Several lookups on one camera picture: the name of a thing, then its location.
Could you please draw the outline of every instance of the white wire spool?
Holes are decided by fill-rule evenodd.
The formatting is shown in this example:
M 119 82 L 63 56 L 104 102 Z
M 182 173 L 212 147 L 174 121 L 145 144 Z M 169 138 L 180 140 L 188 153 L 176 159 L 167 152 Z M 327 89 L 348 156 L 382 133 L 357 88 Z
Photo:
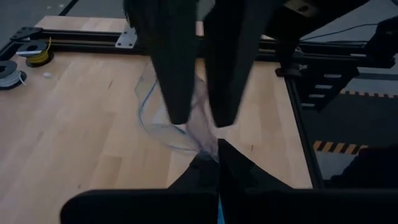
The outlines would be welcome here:
M 13 61 L 0 62 L 0 90 L 10 90 L 24 84 L 26 73 L 17 70 L 17 63 Z

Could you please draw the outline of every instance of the hazard tape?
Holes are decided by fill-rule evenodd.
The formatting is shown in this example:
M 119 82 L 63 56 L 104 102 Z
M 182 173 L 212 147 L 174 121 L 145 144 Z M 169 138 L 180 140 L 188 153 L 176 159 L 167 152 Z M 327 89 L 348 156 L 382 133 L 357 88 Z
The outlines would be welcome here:
M 334 152 L 342 154 L 357 155 L 360 150 L 368 148 L 366 145 L 336 143 L 326 141 L 315 141 L 312 145 L 317 152 Z
M 392 94 L 383 94 L 383 93 L 366 93 L 361 91 L 347 91 L 342 89 L 340 94 L 347 94 L 347 95 L 356 95 L 356 96 L 370 96 L 370 97 L 378 97 L 378 98 L 398 98 L 398 95 Z

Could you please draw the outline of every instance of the wooden surface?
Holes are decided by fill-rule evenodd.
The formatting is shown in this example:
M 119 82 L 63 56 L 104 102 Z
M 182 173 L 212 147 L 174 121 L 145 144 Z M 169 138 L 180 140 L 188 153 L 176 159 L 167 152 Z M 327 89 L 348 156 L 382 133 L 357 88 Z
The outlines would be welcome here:
M 121 31 L 123 19 L 45 17 L 46 29 Z M 0 92 L 0 223 L 58 223 L 88 189 L 166 188 L 193 156 L 170 151 L 137 122 L 134 87 L 148 57 L 56 53 L 26 86 Z M 256 62 L 238 120 L 221 136 L 286 184 L 311 187 L 285 82 Z M 44 78 L 49 72 L 53 78 Z M 197 73 L 204 77 L 203 61 Z

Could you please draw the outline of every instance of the floor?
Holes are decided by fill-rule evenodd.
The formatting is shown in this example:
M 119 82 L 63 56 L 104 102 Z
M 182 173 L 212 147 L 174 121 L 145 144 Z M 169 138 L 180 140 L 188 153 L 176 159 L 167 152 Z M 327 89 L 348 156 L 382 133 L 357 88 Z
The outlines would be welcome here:
M 321 29 L 307 35 L 326 34 L 366 23 L 377 23 L 398 15 L 396 0 L 371 0 L 357 10 L 333 21 Z M 115 17 L 123 18 L 122 0 L 0 0 L 0 46 L 3 46 L 13 33 L 22 26 L 33 26 L 44 15 L 64 14 L 66 16 Z M 198 5 L 198 19 L 211 9 L 214 0 L 201 0 Z M 348 32 L 313 39 L 320 42 L 331 40 L 368 40 L 376 26 L 361 27 Z M 398 64 L 392 69 L 360 68 L 363 73 L 398 75 Z M 377 92 L 398 95 L 398 81 L 354 79 L 347 90 Z M 317 152 L 318 161 L 324 179 L 339 174 L 352 161 L 354 156 Z

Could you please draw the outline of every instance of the clear plastic bag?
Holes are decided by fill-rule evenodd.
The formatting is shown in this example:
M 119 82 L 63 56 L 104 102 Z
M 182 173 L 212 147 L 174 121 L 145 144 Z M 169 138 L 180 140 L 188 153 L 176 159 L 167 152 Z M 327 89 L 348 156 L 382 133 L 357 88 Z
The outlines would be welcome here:
M 156 140 L 183 153 L 210 155 L 218 160 L 217 138 L 209 118 L 208 97 L 203 80 L 195 77 L 191 114 L 188 122 L 173 125 L 169 121 L 153 64 L 146 65 L 134 90 L 139 100 L 138 118 L 142 128 Z

